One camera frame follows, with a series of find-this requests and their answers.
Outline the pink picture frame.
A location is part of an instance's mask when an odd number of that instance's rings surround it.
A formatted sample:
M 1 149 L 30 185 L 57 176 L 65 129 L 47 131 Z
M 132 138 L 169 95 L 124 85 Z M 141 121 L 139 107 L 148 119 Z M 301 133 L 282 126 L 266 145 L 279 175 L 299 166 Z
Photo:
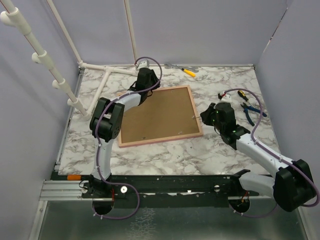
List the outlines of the pink picture frame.
M 120 148 L 136 147 L 203 136 L 189 85 L 161 87 L 141 105 L 123 115 Z

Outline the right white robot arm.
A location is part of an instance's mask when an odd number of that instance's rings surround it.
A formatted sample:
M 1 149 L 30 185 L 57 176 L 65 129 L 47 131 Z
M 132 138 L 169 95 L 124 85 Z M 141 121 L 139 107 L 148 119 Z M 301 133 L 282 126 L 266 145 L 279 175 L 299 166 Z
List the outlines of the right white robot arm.
M 225 144 L 253 159 L 270 175 L 243 171 L 229 184 L 234 195 L 254 191 L 273 198 L 287 212 L 305 206 L 319 196 L 307 162 L 292 160 L 253 139 L 247 128 L 237 124 L 235 111 L 229 102 L 211 103 L 200 118 L 203 124 L 218 131 Z

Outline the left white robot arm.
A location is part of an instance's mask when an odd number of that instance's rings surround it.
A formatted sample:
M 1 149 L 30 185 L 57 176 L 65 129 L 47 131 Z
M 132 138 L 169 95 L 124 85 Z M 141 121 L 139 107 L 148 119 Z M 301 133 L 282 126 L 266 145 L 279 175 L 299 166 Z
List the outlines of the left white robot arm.
M 89 128 L 95 141 L 95 161 L 92 175 L 107 180 L 111 176 L 111 153 L 114 139 L 119 135 L 124 113 L 141 105 L 148 93 L 160 87 L 161 79 L 154 70 L 143 67 L 130 88 L 114 99 L 101 97 L 94 109 Z

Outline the black yellow screwdriver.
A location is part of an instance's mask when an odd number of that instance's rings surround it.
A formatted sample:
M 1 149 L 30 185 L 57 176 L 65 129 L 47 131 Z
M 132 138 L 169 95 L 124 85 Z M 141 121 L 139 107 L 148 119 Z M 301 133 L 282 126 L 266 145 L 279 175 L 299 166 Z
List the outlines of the black yellow screwdriver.
M 245 101 L 249 102 L 249 98 L 246 96 L 246 94 L 242 90 L 238 90 L 237 94 Z

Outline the silver wrench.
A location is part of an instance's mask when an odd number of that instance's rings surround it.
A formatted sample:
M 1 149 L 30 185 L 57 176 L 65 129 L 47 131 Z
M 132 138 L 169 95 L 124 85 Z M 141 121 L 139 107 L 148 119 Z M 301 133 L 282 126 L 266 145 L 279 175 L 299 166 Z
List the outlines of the silver wrench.
M 170 63 L 165 63 L 164 66 L 166 69 L 174 68 L 174 69 L 180 69 L 180 70 L 181 69 L 189 70 L 193 73 L 199 72 L 199 68 L 195 66 L 179 66 L 179 65 L 170 64 Z

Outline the white pvc pipe rack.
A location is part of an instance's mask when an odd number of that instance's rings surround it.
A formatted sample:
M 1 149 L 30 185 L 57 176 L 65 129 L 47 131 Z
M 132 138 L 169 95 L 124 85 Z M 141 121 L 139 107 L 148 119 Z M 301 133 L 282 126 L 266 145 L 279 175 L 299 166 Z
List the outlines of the white pvc pipe rack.
M 32 32 L 72 88 L 78 63 L 45 0 L 15 0 Z M 56 0 L 54 5 L 77 49 L 89 64 L 121 65 L 134 61 L 122 0 Z M 52 87 L 53 76 L 31 59 L 33 48 L 14 27 L 0 27 L 0 120 L 36 116 L 62 121 L 67 96 Z

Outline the yellow handled screwdriver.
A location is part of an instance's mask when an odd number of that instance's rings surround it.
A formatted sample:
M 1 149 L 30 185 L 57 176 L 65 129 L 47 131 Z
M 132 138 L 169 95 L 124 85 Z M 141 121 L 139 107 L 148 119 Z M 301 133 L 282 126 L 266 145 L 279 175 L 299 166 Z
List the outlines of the yellow handled screwdriver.
M 185 74 L 187 74 L 187 75 L 189 75 L 189 76 L 191 76 L 191 77 L 193 77 L 193 78 L 196 77 L 196 74 L 195 74 L 194 72 L 188 70 L 188 69 L 181 68 L 181 70 L 182 70 Z

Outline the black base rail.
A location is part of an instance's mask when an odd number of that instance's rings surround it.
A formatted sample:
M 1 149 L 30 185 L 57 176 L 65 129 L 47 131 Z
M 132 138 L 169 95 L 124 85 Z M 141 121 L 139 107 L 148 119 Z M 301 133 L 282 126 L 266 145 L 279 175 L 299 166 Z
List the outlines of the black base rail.
M 119 209 L 227 208 L 246 191 L 232 175 L 112 175 L 105 183 L 84 176 L 81 197 Z

